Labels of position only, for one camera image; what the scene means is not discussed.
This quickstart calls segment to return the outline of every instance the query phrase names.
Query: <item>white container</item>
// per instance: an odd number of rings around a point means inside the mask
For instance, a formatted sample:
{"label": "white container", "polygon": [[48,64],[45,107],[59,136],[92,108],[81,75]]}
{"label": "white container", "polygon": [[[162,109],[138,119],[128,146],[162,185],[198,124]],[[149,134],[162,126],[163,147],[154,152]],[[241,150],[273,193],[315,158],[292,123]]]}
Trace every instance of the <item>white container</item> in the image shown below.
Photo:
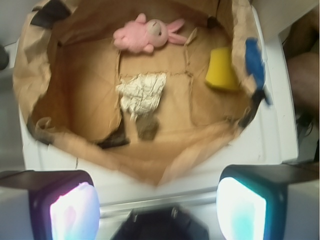
{"label": "white container", "polygon": [[[256,11],[255,20],[260,28]],[[266,88],[273,105],[264,101],[254,120],[239,138],[184,176],[159,187],[141,183],[121,172],[77,159],[52,145],[35,141],[20,118],[26,169],[38,171],[87,171],[101,205],[97,239],[108,239],[125,220],[130,209],[178,203],[209,227],[210,239],[222,239],[215,208],[216,187],[222,170],[230,164],[281,164],[298,157],[295,114],[282,44],[278,37],[262,41]]]}

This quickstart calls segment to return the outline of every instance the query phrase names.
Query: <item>yellow sponge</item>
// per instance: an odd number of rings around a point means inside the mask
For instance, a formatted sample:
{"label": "yellow sponge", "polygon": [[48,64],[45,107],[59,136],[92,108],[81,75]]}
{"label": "yellow sponge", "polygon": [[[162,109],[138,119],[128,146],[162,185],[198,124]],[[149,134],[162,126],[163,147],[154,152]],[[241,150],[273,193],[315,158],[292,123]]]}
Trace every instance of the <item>yellow sponge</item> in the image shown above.
{"label": "yellow sponge", "polygon": [[230,47],[220,47],[211,51],[209,69],[205,80],[212,88],[230,91],[239,90],[239,81],[232,67]]}

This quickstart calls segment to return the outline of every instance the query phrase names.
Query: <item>plush toy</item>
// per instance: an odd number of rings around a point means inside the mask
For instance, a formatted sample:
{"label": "plush toy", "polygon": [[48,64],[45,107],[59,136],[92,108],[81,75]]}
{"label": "plush toy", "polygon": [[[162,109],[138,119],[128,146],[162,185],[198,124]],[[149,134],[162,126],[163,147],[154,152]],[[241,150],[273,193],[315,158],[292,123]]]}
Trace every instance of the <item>plush toy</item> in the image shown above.
{"label": "plush toy", "polygon": [[140,13],[135,21],[129,21],[124,27],[113,34],[114,45],[119,50],[128,50],[133,53],[152,53],[155,48],[163,46],[167,41],[183,45],[187,38],[176,34],[185,21],[178,19],[165,24],[158,19],[147,22],[146,15]]}

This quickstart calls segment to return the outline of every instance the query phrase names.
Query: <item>crumpled paper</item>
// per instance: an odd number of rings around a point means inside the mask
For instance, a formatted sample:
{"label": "crumpled paper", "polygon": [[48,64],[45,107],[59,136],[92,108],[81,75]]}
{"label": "crumpled paper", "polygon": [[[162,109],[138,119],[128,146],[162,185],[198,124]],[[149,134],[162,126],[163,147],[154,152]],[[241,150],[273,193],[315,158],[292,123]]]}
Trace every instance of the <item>crumpled paper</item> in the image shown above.
{"label": "crumpled paper", "polygon": [[153,112],[157,109],[162,91],[167,81],[167,74],[139,74],[128,83],[121,79],[116,91],[122,95],[121,109],[131,113],[131,120],[138,115]]}

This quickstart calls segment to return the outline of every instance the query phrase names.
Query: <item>brown paper bag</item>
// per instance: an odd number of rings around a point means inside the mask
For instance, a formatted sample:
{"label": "brown paper bag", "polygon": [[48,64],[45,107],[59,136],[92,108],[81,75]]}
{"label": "brown paper bag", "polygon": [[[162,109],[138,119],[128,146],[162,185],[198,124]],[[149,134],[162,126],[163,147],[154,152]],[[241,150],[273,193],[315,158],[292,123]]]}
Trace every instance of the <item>brown paper bag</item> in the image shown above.
{"label": "brown paper bag", "polygon": [[[256,89],[245,68],[245,41],[258,37],[247,0],[61,2],[58,9],[64,11],[58,16],[48,11],[56,7],[52,1],[35,6],[18,46],[14,91],[34,138],[158,185],[205,161],[241,133],[238,122]],[[165,23],[184,18],[179,34],[188,38],[187,44],[167,43],[153,55],[120,53],[113,46],[113,32],[139,13]],[[34,25],[39,21],[45,26]],[[237,93],[205,85],[210,51],[225,46],[233,49],[241,86]],[[120,79],[147,73],[167,74],[154,113],[160,123],[154,141],[139,140],[129,113],[120,111],[116,92]],[[130,143],[101,148],[119,136]]]}

